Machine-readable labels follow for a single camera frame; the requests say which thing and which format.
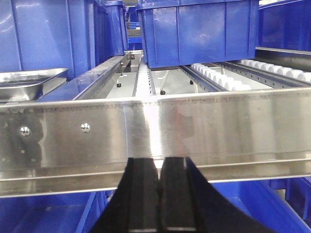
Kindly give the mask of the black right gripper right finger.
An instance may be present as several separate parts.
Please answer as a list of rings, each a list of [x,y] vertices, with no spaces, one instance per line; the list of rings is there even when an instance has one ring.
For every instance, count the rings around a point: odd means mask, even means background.
[[[160,226],[164,233],[272,232],[218,192],[190,158],[166,158],[160,182]]]

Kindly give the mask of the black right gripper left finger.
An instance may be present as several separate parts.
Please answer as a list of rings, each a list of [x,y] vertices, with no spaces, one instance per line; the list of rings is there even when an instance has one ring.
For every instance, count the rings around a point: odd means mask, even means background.
[[[157,233],[158,175],[151,158],[129,158],[112,199],[92,233]]]

